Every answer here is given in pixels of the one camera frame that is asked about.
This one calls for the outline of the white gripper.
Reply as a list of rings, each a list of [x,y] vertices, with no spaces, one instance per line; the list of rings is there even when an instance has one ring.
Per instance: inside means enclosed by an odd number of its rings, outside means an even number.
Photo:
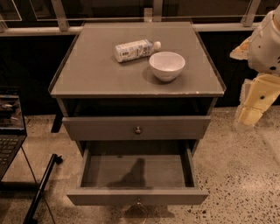
[[[259,72],[246,79],[241,87],[240,105],[235,120],[253,127],[280,95],[280,5],[270,11],[229,57],[248,60],[250,68]]]

